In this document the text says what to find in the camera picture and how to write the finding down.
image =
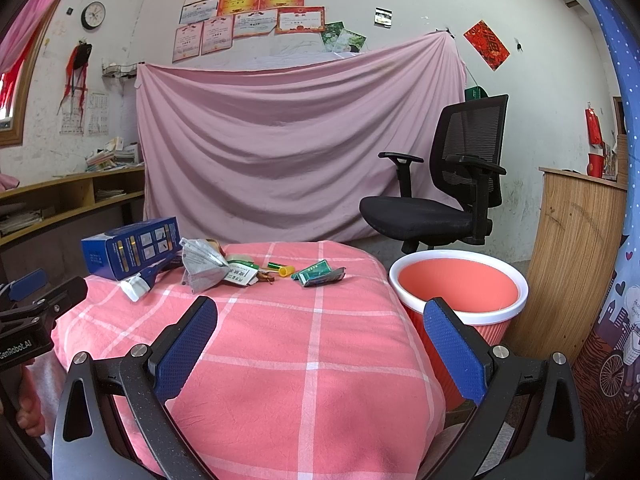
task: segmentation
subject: chair seat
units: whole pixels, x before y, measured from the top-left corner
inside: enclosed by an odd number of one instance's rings
[[[424,198],[369,196],[360,201],[367,224],[394,240],[449,244],[472,233],[471,212]],[[488,233],[492,230],[489,221]]]

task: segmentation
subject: blue gripper pad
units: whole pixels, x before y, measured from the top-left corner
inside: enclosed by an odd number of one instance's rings
[[[460,395],[480,405],[487,390],[484,367],[435,300],[424,306],[424,329]]]
[[[160,402],[180,394],[217,324],[216,303],[206,298],[156,366],[154,391]]]
[[[34,270],[11,284],[9,300],[22,301],[45,285],[47,285],[47,273],[42,269]]]

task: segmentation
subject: yellow cap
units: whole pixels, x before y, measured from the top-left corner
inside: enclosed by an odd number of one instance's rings
[[[283,278],[286,278],[287,276],[290,276],[292,274],[295,274],[296,272],[296,268],[295,267],[280,267],[280,269],[278,270],[278,272],[280,273],[280,276]]]

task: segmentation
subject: polka dot curtain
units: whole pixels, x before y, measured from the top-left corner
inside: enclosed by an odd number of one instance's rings
[[[618,76],[629,152],[628,203],[611,288],[574,364],[588,455],[597,466],[640,413],[640,46],[611,0],[589,1]]]

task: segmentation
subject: red cup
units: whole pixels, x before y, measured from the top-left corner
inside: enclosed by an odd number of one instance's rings
[[[391,285],[415,327],[444,392],[447,411],[463,402],[447,368],[424,329],[424,305],[444,298],[466,325],[491,346],[497,345],[524,308],[529,287],[510,265],[467,251],[421,251],[400,258],[389,272]]]
[[[587,166],[587,175],[596,178],[602,178],[604,172],[604,157],[597,153],[589,154],[589,165]]]

